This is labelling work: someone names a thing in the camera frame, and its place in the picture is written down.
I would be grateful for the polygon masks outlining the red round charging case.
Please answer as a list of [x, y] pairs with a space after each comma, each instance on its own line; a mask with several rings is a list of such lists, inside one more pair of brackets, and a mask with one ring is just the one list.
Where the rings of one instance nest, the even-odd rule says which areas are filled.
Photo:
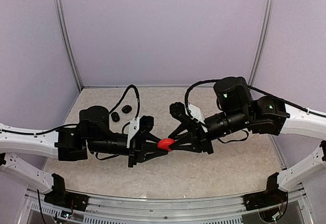
[[166, 150], [168, 152], [171, 152], [172, 149], [170, 148], [170, 146], [172, 144], [175, 143], [175, 140], [174, 139], [171, 139], [171, 138], [164, 138], [164, 139], [161, 139], [158, 143], [157, 143], [157, 147], [159, 149], [162, 149], [162, 150]]

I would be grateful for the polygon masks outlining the glossy black earbud case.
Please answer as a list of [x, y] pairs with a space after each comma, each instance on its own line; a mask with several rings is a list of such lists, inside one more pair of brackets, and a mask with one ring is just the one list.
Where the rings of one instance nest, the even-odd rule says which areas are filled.
[[121, 108], [121, 112], [124, 114], [128, 114], [132, 111], [132, 107], [130, 105], [125, 105]]

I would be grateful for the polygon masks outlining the small black charging case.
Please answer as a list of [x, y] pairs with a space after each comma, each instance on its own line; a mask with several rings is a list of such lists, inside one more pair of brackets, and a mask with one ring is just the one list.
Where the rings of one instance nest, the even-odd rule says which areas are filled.
[[111, 119], [113, 122], [117, 123], [120, 121], [120, 116], [117, 112], [114, 111], [111, 113]]

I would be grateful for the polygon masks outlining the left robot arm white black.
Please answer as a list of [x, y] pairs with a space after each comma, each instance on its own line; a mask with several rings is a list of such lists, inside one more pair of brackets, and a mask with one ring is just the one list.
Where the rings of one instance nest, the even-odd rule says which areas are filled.
[[14, 128], [1, 124], [1, 171], [26, 180], [38, 191], [50, 194], [60, 206], [71, 202], [63, 177], [44, 172], [18, 157], [34, 154], [58, 161], [86, 160], [89, 153], [107, 154], [107, 158], [128, 157], [128, 167], [170, 152], [170, 139], [161, 140], [151, 134], [154, 118], [139, 117], [126, 124], [128, 133], [110, 130], [108, 110], [99, 105], [79, 112], [79, 123], [49, 130]]

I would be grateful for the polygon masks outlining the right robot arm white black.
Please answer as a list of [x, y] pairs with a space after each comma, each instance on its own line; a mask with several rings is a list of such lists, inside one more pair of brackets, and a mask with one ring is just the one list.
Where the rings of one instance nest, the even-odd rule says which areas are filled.
[[[213, 83], [219, 114], [204, 118], [199, 108], [190, 107], [188, 97], [199, 85]], [[180, 125], [160, 143], [168, 151], [185, 150], [211, 154], [212, 141], [246, 129], [253, 134], [296, 134], [321, 140], [305, 159], [287, 170], [269, 176], [261, 202], [270, 206], [281, 192], [325, 170], [325, 114], [301, 107], [260, 89], [249, 86], [243, 77], [198, 81], [184, 95], [183, 103], [170, 106], [170, 114]]]

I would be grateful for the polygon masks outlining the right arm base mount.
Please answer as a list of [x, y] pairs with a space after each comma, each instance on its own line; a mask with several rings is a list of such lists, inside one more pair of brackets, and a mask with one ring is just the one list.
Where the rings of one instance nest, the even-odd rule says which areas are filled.
[[274, 173], [268, 177], [265, 190], [242, 197], [246, 210], [258, 210], [265, 223], [276, 223], [287, 211], [288, 192], [279, 189], [278, 176], [279, 173]]

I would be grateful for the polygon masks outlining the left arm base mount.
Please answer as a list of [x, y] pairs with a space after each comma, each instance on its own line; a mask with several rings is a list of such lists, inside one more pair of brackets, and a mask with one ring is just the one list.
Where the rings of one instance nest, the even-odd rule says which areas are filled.
[[89, 196], [67, 191], [63, 177], [55, 173], [51, 176], [53, 178], [53, 185], [51, 191], [44, 195], [44, 201], [55, 206], [85, 212]]

